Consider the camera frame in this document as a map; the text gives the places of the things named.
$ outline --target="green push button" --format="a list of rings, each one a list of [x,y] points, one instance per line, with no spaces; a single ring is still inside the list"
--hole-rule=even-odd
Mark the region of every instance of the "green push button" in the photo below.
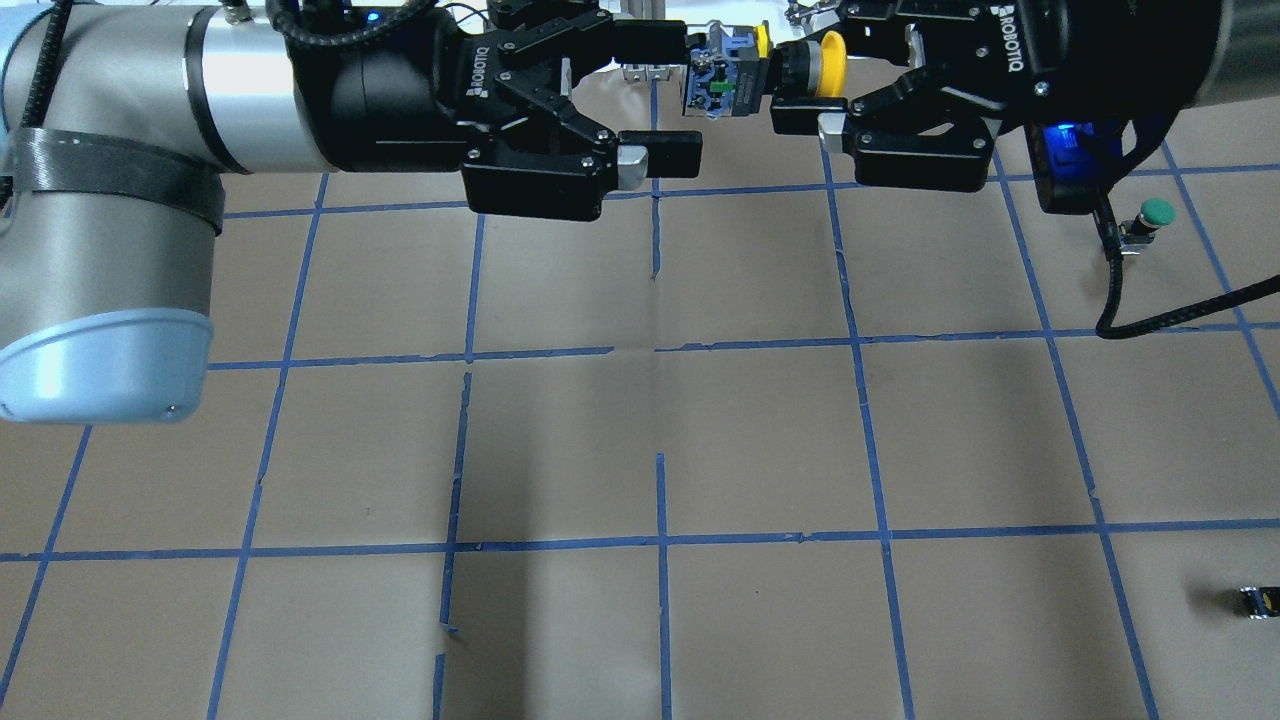
[[[1151,200],[1142,204],[1142,220],[1153,227],[1162,228],[1165,225],[1174,224],[1174,219],[1178,217],[1178,211],[1167,201],[1158,197],[1152,197]]]

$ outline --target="black cylindrical joint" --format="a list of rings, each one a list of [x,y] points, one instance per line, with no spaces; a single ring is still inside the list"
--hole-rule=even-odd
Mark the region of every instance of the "black cylindrical joint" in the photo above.
[[[1032,15],[1037,3],[1019,4]],[[1222,0],[1052,0],[1052,10],[1019,17],[1034,122],[1132,118],[1192,105],[1208,76],[1224,22]]]
[[[812,40],[781,42],[769,58],[765,92],[776,97],[808,97],[818,90],[822,53]]]
[[[433,9],[370,47],[293,50],[325,159],[348,172],[457,170],[470,145],[447,88],[465,37]]]

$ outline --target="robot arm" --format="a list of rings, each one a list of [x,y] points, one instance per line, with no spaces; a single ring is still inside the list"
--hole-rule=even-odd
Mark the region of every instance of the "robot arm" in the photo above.
[[[598,218],[605,193],[645,177],[698,174],[699,133],[617,133],[571,100],[613,60],[685,61],[684,23],[503,0],[494,29],[468,35],[448,10],[416,5],[385,37],[348,47],[287,42],[243,4],[76,5],[52,35],[47,6],[0,12],[19,26],[0,47],[13,128],[0,418],[175,421],[195,410],[219,173],[461,170],[476,211],[568,220]],[[307,24],[324,38],[380,20],[338,10]],[[22,127],[55,36],[56,91],[40,127]]]
[[[577,82],[614,60],[689,64],[686,99],[718,114],[771,95],[776,132],[852,155],[864,184],[977,191],[995,138],[1025,127],[1042,206],[1094,213],[1100,229],[1100,197],[1180,108],[1280,92],[1280,0],[824,1],[815,32],[772,49],[717,24],[618,19],[595,0],[490,0],[481,35],[431,0],[271,0],[270,18],[223,1],[76,5],[65,33],[46,33],[46,6],[0,10],[13,177],[0,418],[195,410],[220,173],[460,170],[476,211],[568,220],[645,177],[696,176],[699,133],[616,132],[575,109]],[[51,97],[42,54],[61,58]],[[847,55],[908,70],[845,99],[831,72]],[[32,96],[47,108],[23,122]],[[1124,150],[1128,124],[1138,143]]]

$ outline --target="black cable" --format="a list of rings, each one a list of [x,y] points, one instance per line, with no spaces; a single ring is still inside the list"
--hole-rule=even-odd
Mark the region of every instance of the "black cable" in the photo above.
[[[472,8],[471,5],[466,5],[463,3],[449,3],[448,5],[440,5],[442,10],[452,10],[453,8],[466,8],[467,9],[467,12],[463,13],[461,18],[453,18],[454,23],[462,24],[462,23],[470,20],[471,18],[474,18],[476,15],[480,15],[480,18],[484,19],[484,22],[485,22],[485,26],[488,27],[488,24],[489,24],[489,15],[485,14],[485,10],[483,10],[480,8]]]
[[[40,127],[45,123],[49,113],[49,102],[54,97],[54,86],[58,83],[58,73],[61,69],[59,59],[63,54],[63,38],[67,36],[67,22],[70,19],[74,0],[58,0],[54,9],[49,12],[49,26],[45,28],[45,38],[40,44],[40,55],[36,59],[36,70],[31,76],[31,90],[27,94],[27,105],[22,110],[22,120],[18,127]],[[9,204],[13,197],[13,177],[0,178],[0,208]]]
[[[266,17],[271,20],[271,27],[296,47],[344,50],[381,40],[419,13],[434,8],[435,3],[436,0],[410,0],[379,23],[338,35],[319,35],[298,24],[297,0],[266,0]]]
[[[1280,292],[1280,275],[1272,275],[1262,282],[1253,283],[1240,290],[1219,295],[1208,300],[1202,300],[1192,305],[1153,315],[1146,320],[1138,320],[1126,325],[1115,327],[1111,323],[1120,310],[1120,296],[1124,291],[1124,254],[1120,252],[1120,228],[1116,225],[1115,214],[1111,211],[1111,201],[1103,196],[1098,201],[1093,219],[1098,227],[1098,236],[1102,238],[1102,252],[1107,259],[1107,301],[1102,306],[1102,315],[1094,327],[1102,340],[1129,340],[1153,333],[1174,325],[1180,325],[1197,320],[1213,313],[1239,307],[1245,302],[1252,302],[1268,295]]]

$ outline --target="small black component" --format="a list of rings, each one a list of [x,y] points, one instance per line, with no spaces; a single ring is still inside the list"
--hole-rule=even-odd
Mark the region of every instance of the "small black component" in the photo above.
[[[650,178],[696,178],[703,164],[703,133],[696,131],[623,131],[618,142],[649,150]]]
[[[489,0],[489,22],[498,29],[536,27],[553,19],[568,19],[599,9],[595,0]]]
[[[891,133],[845,123],[845,152],[861,184],[978,192],[996,141],[982,120],[960,120],[937,136]]]
[[[243,0],[236,1],[243,5]],[[339,35],[365,26],[364,15],[353,15],[346,0],[311,0],[303,3],[300,12],[302,28],[319,35]]]
[[[1244,611],[1254,620],[1280,618],[1280,587],[1240,588]]]
[[[769,115],[773,118],[773,132],[777,135],[818,135],[818,115],[823,113],[844,113],[849,100],[844,97],[795,97],[785,100],[773,96]]]
[[[1027,151],[1041,209],[1053,215],[1088,215],[1107,190],[1105,154],[1120,158],[1120,137],[1089,143],[1089,123],[1028,124]]]
[[[614,20],[609,51],[622,64],[684,65],[689,61],[689,29],[669,20]]]
[[[602,161],[522,152],[497,145],[492,155],[466,160],[462,183],[476,213],[589,222],[600,217],[604,195],[618,184],[617,168]]]
[[[776,99],[813,95],[818,87],[814,77],[813,49],[817,42],[783,42],[769,56],[769,72],[764,85]]]

